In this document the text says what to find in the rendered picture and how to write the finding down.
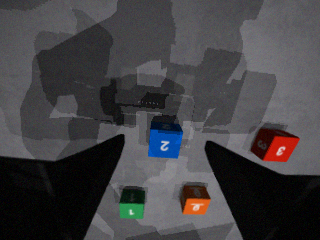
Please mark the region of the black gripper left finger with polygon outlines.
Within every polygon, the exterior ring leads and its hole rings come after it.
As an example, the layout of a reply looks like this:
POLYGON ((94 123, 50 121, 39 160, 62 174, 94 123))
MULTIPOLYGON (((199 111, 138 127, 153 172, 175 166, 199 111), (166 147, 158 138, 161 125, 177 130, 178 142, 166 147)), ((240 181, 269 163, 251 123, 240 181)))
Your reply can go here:
POLYGON ((64 240, 83 240, 125 143, 119 134, 58 161, 0 156, 0 191, 43 195, 64 240))

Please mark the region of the green block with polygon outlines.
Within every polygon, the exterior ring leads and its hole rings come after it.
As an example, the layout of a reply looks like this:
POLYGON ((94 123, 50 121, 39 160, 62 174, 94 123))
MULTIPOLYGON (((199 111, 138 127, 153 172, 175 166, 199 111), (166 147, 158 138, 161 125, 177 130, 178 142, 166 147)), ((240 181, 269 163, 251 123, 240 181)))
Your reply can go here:
POLYGON ((119 202, 120 218, 143 219, 145 191, 123 190, 119 202))

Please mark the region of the red block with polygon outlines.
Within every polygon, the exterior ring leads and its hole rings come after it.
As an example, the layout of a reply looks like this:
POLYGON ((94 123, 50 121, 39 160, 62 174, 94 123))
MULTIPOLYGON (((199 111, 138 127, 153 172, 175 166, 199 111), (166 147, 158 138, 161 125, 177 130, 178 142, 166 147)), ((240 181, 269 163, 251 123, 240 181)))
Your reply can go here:
POLYGON ((287 162, 299 140, 286 131, 260 129, 251 151, 262 161, 287 162))

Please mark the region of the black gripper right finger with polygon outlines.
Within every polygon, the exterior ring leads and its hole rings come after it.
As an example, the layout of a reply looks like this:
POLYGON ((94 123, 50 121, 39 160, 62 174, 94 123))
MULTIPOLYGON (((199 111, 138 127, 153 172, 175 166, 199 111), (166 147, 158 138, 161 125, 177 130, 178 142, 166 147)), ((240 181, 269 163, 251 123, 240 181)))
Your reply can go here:
POLYGON ((271 240, 307 196, 320 194, 320 175, 284 175, 213 141, 205 152, 243 240, 271 240))

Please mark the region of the orange block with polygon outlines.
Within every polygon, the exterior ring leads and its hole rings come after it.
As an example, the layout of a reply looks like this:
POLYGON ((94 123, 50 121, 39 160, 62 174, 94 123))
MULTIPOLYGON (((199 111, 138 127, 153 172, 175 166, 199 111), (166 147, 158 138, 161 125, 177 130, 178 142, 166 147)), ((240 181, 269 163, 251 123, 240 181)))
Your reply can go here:
POLYGON ((180 201, 182 214, 205 214, 211 198, 205 187, 184 186, 180 201))

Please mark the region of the blue block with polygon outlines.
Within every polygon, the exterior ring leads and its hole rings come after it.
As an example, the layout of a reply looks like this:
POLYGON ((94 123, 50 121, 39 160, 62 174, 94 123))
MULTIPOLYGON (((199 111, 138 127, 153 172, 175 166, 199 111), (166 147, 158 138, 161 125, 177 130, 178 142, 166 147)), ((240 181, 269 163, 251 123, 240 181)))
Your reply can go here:
POLYGON ((148 157, 178 159, 182 136, 180 124, 151 122, 148 157))

